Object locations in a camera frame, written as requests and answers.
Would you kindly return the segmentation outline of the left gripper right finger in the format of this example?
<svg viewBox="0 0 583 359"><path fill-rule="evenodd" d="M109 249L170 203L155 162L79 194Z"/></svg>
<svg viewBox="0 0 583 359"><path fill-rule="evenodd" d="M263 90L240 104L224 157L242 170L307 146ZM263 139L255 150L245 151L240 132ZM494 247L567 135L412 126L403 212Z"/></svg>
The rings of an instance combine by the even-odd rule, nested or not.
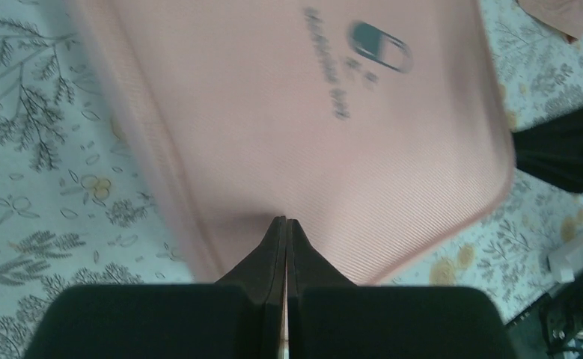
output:
<svg viewBox="0 0 583 359"><path fill-rule="evenodd" d="M498 310L461 286L358 286L287 228L292 358L514 358Z"/></svg>

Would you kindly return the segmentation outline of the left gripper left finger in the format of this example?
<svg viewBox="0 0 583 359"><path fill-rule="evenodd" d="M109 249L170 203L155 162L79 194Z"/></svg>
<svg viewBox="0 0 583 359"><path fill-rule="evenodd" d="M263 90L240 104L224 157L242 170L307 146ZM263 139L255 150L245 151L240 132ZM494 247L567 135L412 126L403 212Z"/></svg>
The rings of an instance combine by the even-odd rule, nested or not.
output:
<svg viewBox="0 0 583 359"><path fill-rule="evenodd" d="M281 358L287 219L214 283L83 284L49 306L27 358Z"/></svg>

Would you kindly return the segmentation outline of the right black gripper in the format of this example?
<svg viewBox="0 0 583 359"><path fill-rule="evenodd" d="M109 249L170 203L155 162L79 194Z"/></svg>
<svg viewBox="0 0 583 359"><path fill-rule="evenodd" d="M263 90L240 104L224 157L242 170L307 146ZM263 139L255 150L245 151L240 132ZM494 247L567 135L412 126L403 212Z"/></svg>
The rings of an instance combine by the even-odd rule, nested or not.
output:
<svg viewBox="0 0 583 359"><path fill-rule="evenodd" d="M572 193L583 193L583 106L513 133L516 167Z"/></svg>

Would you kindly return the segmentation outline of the pink medicine kit case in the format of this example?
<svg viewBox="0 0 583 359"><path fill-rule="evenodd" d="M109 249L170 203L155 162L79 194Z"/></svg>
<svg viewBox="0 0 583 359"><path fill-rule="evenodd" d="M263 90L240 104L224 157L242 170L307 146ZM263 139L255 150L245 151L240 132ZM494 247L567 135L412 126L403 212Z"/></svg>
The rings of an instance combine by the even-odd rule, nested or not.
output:
<svg viewBox="0 0 583 359"><path fill-rule="evenodd" d="M69 1L194 279L271 220L358 284L495 210L515 159L478 1Z"/></svg>

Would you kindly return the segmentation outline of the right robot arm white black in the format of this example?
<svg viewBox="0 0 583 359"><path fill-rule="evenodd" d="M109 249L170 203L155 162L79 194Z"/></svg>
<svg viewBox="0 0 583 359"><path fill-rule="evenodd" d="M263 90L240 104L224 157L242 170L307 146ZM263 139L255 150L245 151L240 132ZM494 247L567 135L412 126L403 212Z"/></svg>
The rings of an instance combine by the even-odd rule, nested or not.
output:
<svg viewBox="0 0 583 359"><path fill-rule="evenodd" d="M583 195L583 107L513 133L516 166ZM583 358L573 342L583 329L583 231L548 256L559 283L507 324L519 358Z"/></svg>

